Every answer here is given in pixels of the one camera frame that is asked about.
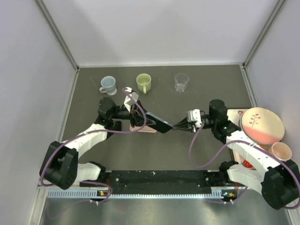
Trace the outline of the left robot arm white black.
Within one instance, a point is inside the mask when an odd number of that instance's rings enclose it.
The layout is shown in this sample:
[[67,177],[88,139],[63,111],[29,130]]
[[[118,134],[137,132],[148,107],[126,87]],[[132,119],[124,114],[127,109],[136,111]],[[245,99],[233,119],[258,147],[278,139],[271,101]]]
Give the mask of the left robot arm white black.
[[130,121],[141,130],[146,126],[148,113],[142,103],[132,95],[122,105],[116,105],[104,97],[98,104],[98,115],[94,123],[72,139],[52,142],[40,168],[40,183],[44,187],[55,185],[63,190],[75,183],[92,182],[101,186],[106,182],[106,168],[89,161],[80,164],[79,159],[95,145],[108,140],[114,134],[123,134],[122,120]]

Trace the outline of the dark phone blue edge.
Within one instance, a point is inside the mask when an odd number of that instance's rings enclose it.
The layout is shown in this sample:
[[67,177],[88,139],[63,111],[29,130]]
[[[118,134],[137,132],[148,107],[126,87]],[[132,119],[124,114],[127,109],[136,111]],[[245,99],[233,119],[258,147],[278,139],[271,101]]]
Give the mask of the dark phone blue edge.
[[158,131],[162,134],[164,134],[164,133],[166,133],[166,132],[173,129],[173,125],[171,123],[165,121],[164,119],[162,119],[158,116],[156,116],[156,119],[157,119],[156,125],[149,126],[150,128],[153,128],[153,129],[155,129],[156,131]]

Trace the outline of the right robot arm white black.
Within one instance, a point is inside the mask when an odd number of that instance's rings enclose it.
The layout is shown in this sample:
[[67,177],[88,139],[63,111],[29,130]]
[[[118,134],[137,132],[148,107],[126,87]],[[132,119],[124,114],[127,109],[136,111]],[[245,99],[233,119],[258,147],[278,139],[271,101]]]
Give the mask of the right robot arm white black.
[[252,170],[235,161],[223,162],[218,177],[223,185],[237,182],[251,188],[276,210],[290,209],[288,204],[300,198],[300,173],[296,163],[290,159],[281,161],[251,141],[228,119],[227,107],[222,100],[210,101],[208,114],[199,109],[188,111],[186,118],[173,128],[191,131],[195,135],[203,129],[210,129],[223,143],[222,150],[225,147],[232,149],[254,167]]

